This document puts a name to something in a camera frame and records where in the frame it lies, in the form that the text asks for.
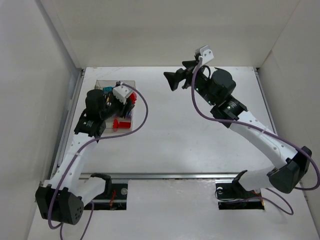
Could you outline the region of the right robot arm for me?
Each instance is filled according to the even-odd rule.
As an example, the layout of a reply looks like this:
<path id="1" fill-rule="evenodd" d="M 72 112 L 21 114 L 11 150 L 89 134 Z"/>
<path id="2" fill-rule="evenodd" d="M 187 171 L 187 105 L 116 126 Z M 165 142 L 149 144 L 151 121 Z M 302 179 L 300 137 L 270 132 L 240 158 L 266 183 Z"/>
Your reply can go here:
<path id="1" fill-rule="evenodd" d="M 193 95 L 199 94 L 212 106 L 212 116 L 208 117 L 200 111 L 193 96 L 193 106 L 201 117 L 219 122 L 239 134 L 273 165 L 256 171 L 241 171 L 229 184 L 232 191 L 243 194 L 271 187 L 285 194 L 291 193 L 314 163 L 311 150 L 288 142 L 257 120 L 243 103 L 233 97 L 236 82 L 228 71 L 216 68 L 206 76 L 205 66 L 200 61 L 184 61 L 182 64 L 184 67 L 175 72 L 163 73 L 170 89 L 175 91 L 179 83 L 184 82 L 183 89 L 191 88 Z"/>

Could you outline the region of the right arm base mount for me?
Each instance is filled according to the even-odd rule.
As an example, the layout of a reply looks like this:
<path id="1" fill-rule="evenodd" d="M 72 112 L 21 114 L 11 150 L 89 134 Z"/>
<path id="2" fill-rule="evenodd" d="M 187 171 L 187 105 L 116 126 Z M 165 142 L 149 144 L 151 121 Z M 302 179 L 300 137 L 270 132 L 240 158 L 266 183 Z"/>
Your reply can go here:
<path id="1" fill-rule="evenodd" d="M 264 210 L 261 194 L 245 190 L 239 183 L 247 172 L 240 172 L 234 179 L 223 179 L 215 182 L 214 196 L 218 200 L 219 210 Z"/>

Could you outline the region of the clear bin nearest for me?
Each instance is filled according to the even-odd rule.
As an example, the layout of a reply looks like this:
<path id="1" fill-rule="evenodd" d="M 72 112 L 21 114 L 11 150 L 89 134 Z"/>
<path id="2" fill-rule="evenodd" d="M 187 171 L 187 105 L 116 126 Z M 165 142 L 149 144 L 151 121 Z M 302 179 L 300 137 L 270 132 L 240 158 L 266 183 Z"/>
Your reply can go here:
<path id="1" fill-rule="evenodd" d="M 105 121 L 105 124 L 103 136 L 129 133 L 132 131 L 133 125 L 130 118 L 110 118 Z"/>

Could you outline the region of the red lego plate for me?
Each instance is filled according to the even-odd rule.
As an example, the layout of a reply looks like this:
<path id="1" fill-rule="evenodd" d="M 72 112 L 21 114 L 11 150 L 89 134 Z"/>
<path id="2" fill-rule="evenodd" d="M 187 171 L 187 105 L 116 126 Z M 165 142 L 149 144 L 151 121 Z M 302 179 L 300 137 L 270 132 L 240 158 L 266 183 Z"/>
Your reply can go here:
<path id="1" fill-rule="evenodd" d="M 129 122 L 129 121 L 119 121 L 118 127 L 120 129 L 130 129 L 131 128 L 131 122 Z"/>

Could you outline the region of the red flower lego brick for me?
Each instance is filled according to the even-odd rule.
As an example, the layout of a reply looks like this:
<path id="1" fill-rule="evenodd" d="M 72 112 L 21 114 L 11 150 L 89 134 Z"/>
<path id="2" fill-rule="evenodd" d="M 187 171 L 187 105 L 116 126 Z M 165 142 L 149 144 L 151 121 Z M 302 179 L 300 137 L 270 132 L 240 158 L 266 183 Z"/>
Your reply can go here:
<path id="1" fill-rule="evenodd" d="M 133 92 L 130 96 L 129 99 L 131 100 L 132 104 L 135 105 L 137 101 L 137 94 Z"/>

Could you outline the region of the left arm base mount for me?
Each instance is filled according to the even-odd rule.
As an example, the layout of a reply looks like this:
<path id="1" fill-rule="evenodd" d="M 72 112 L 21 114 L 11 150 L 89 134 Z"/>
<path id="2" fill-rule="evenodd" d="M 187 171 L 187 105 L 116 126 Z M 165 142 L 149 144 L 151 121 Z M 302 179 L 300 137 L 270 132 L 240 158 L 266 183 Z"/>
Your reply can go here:
<path id="1" fill-rule="evenodd" d="M 127 209 L 128 182 L 114 180 L 105 173 L 93 173 L 77 190 L 86 210 L 124 211 Z"/>

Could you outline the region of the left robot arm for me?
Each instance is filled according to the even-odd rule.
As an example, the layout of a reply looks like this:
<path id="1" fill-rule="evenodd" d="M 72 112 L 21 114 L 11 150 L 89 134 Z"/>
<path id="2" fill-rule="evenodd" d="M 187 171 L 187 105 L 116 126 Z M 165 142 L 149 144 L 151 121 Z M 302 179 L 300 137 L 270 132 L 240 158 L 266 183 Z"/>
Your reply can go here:
<path id="1" fill-rule="evenodd" d="M 106 129 L 106 120 L 114 116 L 125 118 L 135 101 L 133 90 L 123 85 L 108 93 L 101 89 L 87 92 L 85 109 L 74 129 L 69 150 L 53 177 L 36 190 L 35 200 L 43 219 L 75 225 L 91 200 L 110 191 L 109 175 L 94 173 L 83 184 L 79 184 L 79 178 L 90 152 Z"/>

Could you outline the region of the teal frog lego brick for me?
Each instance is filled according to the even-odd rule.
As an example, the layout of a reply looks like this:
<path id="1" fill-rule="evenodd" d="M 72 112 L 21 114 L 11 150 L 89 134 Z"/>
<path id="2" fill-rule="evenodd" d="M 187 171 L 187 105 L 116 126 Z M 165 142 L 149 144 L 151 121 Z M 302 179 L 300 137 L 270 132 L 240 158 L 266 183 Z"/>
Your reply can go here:
<path id="1" fill-rule="evenodd" d="M 113 87 L 112 87 L 112 86 L 104 87 L 102 90 L 103 90 L 105 93 L 108 93 L 108 92 L 110 92 L 110 91 L 113 90 Z"/>

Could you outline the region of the red curved lego brick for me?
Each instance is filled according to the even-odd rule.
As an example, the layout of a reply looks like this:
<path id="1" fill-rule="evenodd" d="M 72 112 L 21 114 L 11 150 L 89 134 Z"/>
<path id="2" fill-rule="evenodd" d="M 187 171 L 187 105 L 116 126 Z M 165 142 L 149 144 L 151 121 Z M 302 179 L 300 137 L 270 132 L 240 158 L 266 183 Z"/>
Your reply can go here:
<path id="1" fill-rule="evenodd" d="M 112 129 L 114 132 L 116 132 L 118 130 L 118 128 L 119 128 L 119 121 L 115 118 L 113 120 Z"/>

